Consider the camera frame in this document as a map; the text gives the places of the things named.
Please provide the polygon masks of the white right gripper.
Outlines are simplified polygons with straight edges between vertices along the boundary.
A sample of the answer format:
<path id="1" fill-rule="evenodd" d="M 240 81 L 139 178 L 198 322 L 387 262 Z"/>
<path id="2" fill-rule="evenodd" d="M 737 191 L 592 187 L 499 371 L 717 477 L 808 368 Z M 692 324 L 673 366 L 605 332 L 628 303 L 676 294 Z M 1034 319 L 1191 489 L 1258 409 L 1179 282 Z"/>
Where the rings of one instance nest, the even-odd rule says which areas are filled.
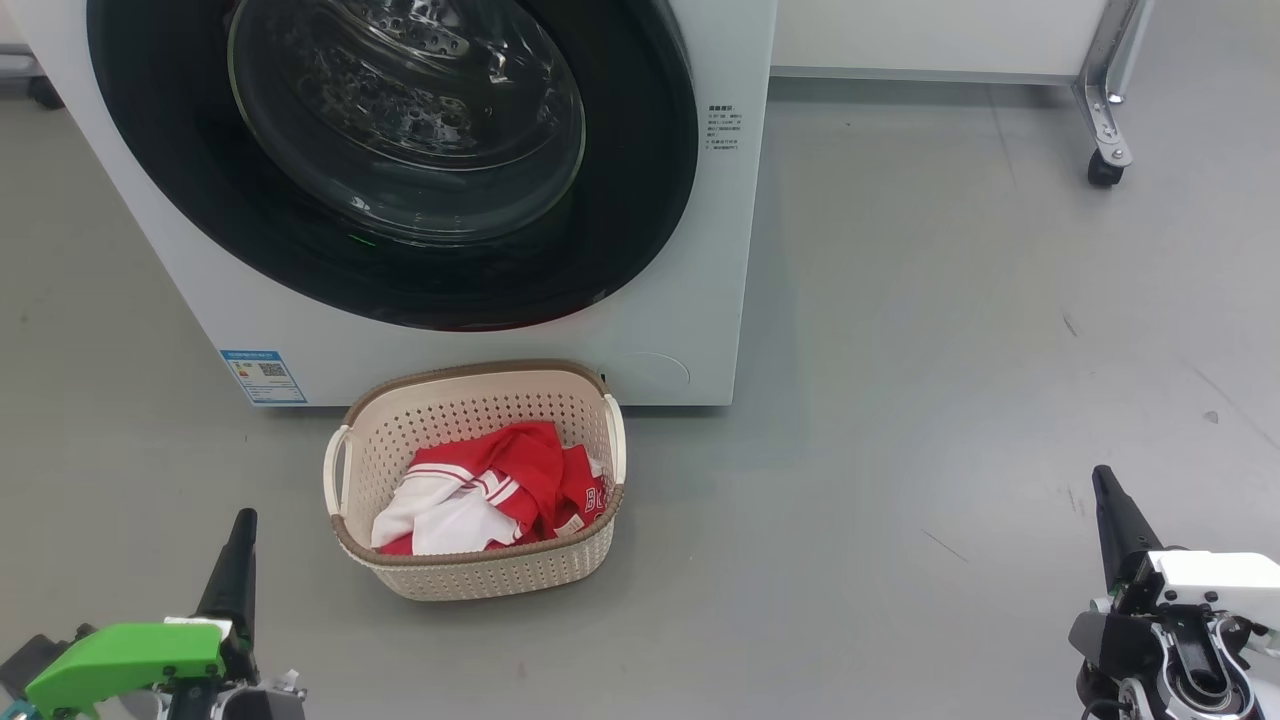
<path id="1" fill-rule="evenodd" d="M 1275 719 L 1279 569 L 1262 553 L 1165 550 L 1111 466 L 1092 471 L 1106 596 L 1076 616 L 1084 719 Z"/>

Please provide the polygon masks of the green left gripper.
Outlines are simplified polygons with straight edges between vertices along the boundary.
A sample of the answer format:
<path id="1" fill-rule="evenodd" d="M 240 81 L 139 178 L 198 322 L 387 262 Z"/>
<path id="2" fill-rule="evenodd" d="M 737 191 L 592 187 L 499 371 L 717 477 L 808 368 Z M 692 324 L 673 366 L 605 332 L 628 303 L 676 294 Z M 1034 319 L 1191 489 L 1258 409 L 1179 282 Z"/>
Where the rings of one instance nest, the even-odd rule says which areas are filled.
<path id="1" fill-rule="evenodd" d="M 262 680 L 253 655 L 257 511 L 237 512 L 196 616 L 122 623 L 87 634 L 26 683 L 27 719 L 97 719 L 134 696 L 142 719 L 302 719 L 289 671 Z"/>

